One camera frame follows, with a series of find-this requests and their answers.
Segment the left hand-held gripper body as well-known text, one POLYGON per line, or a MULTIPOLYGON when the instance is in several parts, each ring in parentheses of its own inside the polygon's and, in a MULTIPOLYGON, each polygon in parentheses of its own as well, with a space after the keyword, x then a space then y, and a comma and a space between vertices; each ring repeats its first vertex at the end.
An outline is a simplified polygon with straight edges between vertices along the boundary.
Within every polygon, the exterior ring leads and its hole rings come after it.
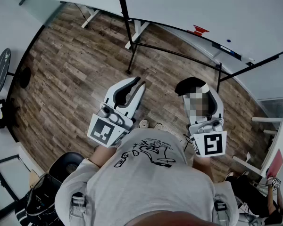
POLYGON ((129 134, 134 113, 120 112, 106 103, 92 115, 87 136, 104 147, 116 147, 129 134))

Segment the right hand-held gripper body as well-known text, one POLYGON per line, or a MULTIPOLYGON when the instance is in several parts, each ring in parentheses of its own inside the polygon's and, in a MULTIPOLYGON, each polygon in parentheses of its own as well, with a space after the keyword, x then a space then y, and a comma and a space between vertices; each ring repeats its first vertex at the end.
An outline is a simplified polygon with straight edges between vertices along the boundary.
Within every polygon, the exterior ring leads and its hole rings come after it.
POLYGON ((197 157, 206 158, 225 154, 227 132, 223 130, 224 119, 189 126, 191 143, 197 157))

